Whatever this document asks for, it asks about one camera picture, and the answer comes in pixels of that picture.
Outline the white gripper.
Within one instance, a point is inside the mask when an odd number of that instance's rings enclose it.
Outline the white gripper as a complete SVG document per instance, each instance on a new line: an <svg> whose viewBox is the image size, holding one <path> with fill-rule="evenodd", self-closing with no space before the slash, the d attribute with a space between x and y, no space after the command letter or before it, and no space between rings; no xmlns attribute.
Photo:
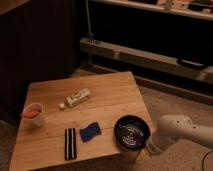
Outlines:
<svg viewBox="0 0 213 171"><path fill-rule="evenodd" d="M151 155L159 155L163 152L162 142L158 135L151 135L146 141L146 149Z"/></svg>

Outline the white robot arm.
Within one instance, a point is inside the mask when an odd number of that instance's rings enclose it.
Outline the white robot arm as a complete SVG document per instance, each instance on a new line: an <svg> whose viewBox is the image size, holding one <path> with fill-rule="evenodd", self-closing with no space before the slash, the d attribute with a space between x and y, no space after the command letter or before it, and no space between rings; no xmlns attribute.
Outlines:
<svg viewBox="0 0 213 171"><path fill-rule="evenodd" d="M146 149L151 155L159 155L180 139L213 149L213 127L196 125L187 115L164 115L146 141Z"/></svg>

